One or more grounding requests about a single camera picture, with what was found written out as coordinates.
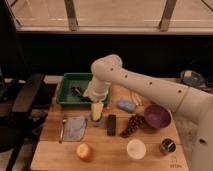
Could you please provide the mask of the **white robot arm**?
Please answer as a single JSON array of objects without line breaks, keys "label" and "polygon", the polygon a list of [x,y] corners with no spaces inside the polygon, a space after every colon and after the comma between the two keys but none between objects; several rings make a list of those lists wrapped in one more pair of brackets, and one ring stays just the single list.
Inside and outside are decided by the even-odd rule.
[{"label": "white robot arm", "polygon": [[190,171],[213,171],[213,94],[177,82],[128,71],[116,54],[95,60],[85,95],[92,102],[105,99],[111,83],[121,85],[198,126]]}]

